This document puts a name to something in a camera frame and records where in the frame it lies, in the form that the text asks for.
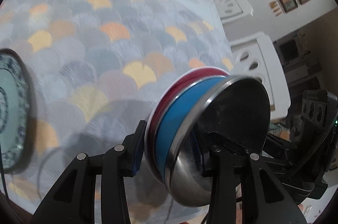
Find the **white chair far right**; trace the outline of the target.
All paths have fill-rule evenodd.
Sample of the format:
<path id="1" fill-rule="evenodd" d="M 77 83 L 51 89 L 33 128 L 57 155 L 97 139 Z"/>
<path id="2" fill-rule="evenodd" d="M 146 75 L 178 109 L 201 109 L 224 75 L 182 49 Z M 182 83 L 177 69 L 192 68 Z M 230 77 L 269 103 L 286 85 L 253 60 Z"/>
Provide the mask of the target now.
<path id="1" fill-rule="evenodd" d="M 252 16 L 253 7 L 248 0 L 213 0 L 223 25 Z"/>

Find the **blue steel bowl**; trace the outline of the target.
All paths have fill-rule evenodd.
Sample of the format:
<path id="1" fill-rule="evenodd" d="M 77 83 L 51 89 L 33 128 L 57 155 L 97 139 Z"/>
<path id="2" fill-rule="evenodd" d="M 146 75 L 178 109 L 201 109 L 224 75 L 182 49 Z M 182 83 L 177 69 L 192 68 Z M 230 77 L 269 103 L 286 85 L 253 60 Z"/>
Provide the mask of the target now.
<path id="1" fill-rule="evenodd" d="M 270 123 L 270 101 L 250 76 L 210 76 L 174 96 L 156 127 L 154 158 L 160 180 L 176 202 L 210 203 L 211 152 L 260 153 Z"/>

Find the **white chair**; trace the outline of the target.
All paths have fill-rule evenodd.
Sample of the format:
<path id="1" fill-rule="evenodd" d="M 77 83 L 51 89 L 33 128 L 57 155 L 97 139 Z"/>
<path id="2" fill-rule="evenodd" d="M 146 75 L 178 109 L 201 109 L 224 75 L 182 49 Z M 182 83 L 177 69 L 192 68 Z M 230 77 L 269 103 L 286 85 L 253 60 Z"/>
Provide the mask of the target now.
<path id="1" fill-rule="evenodd" d="M 256 78 L 265 87 L 270 101 L 270 119 L 283 119 L 290 107 L 290 94 L 278 54 L 270 37 L 263 32 L 230 42 L 234 75 Z"/>
<path id="2" fill-rule="evenodd" d="M 253 7 L 248 0 L 213 0 L 223 25 L 252 16 Z"/>

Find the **white chair near right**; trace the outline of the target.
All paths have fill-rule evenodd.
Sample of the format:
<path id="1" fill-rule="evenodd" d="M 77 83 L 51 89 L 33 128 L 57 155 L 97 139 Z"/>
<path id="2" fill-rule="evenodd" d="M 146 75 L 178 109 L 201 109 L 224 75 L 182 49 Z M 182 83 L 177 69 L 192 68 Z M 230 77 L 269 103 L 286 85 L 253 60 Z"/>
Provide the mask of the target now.
<path id="1" fill-rule="evenodd" d="M 290 94 L 278 54 L 270 37 L 263 32 L 230 42 L 234 75 L 256 78 L 265 87 L 270 101 L 270 119 L 283 119 L 290 107 Z"/>

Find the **red steel bowl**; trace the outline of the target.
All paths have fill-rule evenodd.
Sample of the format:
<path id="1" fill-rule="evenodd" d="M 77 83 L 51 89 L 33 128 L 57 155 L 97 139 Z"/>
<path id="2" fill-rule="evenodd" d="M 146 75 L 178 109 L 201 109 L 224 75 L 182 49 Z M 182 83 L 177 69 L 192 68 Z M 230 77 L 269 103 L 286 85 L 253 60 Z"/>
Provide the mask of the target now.
<path id="1" fill-rule="evenodd" d="M 172 83 L 162 94 L 162 97 L 157 102 L 148 118 L 146 133 L 144 137 L 145 156 L 150 168 L 150 172 L 157 181 L 164 184 L 161 173 L 156 165 L 155 159 L 155 142 L 156 142 L 156 129 L 160 124 L 163 114 L 168 110 L 175 97 L 185 89 L 190 88 L 192 83 L 211 76 L 229 76 L 230 74 L 218 67 L 205 66 L 193 68 L 181 75 L 176 81 Z"/>

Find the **blue floral ceramic plate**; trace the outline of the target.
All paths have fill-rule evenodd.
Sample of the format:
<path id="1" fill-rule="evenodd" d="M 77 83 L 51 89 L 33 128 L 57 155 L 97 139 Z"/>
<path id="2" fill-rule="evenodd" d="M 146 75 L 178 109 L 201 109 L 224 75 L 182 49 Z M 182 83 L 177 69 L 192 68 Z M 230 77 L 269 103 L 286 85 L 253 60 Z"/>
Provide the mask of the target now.
<path id="1" fill-rule="evenodd" d="M 1 161 L 6 174 L 27 166 L 33 149 L 32 83 L 12 49 L 1 49 Z"/>

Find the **fan-pattern table mat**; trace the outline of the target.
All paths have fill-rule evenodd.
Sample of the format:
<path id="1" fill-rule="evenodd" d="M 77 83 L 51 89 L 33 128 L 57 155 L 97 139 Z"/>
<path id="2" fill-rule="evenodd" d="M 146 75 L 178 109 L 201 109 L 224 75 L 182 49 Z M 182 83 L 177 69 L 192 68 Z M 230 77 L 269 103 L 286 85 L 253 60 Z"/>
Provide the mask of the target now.
<path id="1" fill-rule="evenodd" d="M 78 153 L 122 142 L 182 74 L 233 67 L 224 32 L 176 0 L 4 0 L 1 47 L 33 84 L 31 159 L 6 175 L 29 213 Z"/>

